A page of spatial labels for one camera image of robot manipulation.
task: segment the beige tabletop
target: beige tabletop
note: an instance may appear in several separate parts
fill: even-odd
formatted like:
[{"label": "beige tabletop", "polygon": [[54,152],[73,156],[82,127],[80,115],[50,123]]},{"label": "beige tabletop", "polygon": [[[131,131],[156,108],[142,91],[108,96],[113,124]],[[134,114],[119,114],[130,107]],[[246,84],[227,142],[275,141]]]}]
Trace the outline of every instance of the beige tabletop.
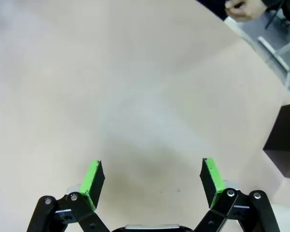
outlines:
[{"label": "beige tabletop", "polygon": [[262,146],[286,98],[194,0],[0,0],[0,232],[26,231],[37,200],[61,198],[91,160],[110,229],[194,228],[202,157],[272,198],[283,176]]}]

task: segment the gray floor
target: gray floor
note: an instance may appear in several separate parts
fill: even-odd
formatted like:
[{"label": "gray floor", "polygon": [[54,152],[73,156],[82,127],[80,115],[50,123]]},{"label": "gray floor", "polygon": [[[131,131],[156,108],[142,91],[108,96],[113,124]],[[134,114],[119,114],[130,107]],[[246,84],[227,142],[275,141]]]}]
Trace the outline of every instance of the gray floor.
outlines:
[{"label": "gray floor", "polygon": [[[257,41],[259,36],[262,36],[267,42],[271,44],[274,49],[279,49],[290,42],[290,29],[285,27],[282,24],[282,21],[277,17],[269,26],[268,30],[265,30],[265,25],[268,23],[271,15],[274,12],[266,12],[260,18],[246,22],[240,23],[239,26],[243,31],[245,31],[253,40]],[[290,67],[290,51],[281,56],[284,61]],[[275,61],[271,60],[272,63],[269,62],[269,66],[273,68],[273,66],[277,66]]]}]

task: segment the green gripper pad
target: green gripper pad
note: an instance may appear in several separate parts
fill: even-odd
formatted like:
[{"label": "green gripper pad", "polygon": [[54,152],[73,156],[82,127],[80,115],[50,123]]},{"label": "green gripper pad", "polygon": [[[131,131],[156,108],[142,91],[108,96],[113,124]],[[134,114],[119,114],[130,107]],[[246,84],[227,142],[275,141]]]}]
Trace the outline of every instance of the green gripper pad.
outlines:
[{"label": "green gripper pad", "polygon": [[208,206],[212,208],[217,202],[220,193],[226,188],[212,158],[203,159],[200,178],[206,194]]},{"label": "green gripper pad", "polygon": [[79,189],[83,196],[87,196],[90,207],[96,210],[105,176],[101,161],[92,161],[86,172],[85,179]]}]

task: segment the screw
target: screw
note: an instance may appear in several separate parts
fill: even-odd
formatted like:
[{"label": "screw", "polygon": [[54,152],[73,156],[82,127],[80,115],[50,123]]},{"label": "screw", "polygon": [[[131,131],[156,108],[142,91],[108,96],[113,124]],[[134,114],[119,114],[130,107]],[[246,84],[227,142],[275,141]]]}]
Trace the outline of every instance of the screw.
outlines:
[{"label": "screw", "polygon": [[260,199],[260,198],[261,198],[261,195],[260,195],[258,192],[255,192],[255,193],[253,194],[253,196],[254,196],[254,198],[256,198],[256,199]]},{"label": "screw", "polygon": [[71,200],[72,200],[72,201],[76,201],[76,199],[77,199],[77,195],[76,195],[76,194],[72,194],[72,196],[71,196]]},{"label": "screw", "polygon": [[234,193],[233,190],[228,190],[228,191],[227,191],[227,195],[228,195],[229,197],[233,197],[233,196],[235,195],[235,193]]},{"label": "screw", "polygon": [[52,199],[50,199],[49,197],[45,199],[45,204],[50,204],[52,202]]}]

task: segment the human hand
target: human hand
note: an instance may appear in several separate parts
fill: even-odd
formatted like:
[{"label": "human hand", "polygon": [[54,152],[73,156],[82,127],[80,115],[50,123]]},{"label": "human hand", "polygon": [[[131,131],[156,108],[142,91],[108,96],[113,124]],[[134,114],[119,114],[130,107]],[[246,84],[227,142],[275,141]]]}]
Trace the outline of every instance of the human hand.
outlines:
[{"label": "human hand", "polygon": [[238,22],[259,18],[267,6],[262,0],[229,0],[225,3],[226,13]]}]

